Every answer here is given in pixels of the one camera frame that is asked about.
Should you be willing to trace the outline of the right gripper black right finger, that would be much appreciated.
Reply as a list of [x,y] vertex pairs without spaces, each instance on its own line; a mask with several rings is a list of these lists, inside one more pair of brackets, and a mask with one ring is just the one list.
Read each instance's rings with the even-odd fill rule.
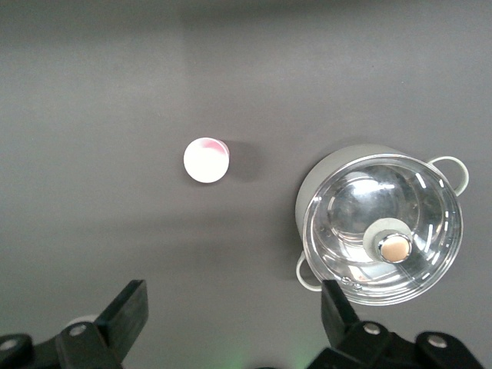
[[375,321],[362,321],[336,281],[321,285],[321,320],[330,346],[309,368],[482,368],[452,335],[424,331],[410,342]]

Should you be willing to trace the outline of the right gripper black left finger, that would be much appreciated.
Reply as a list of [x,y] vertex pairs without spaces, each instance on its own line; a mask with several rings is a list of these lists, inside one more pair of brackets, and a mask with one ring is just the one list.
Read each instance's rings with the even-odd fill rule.
[[34,344],[28,334],[1,336],[2,368],[122,368],[148,320],[144,280],[132,280],[94,321],[78,321]]

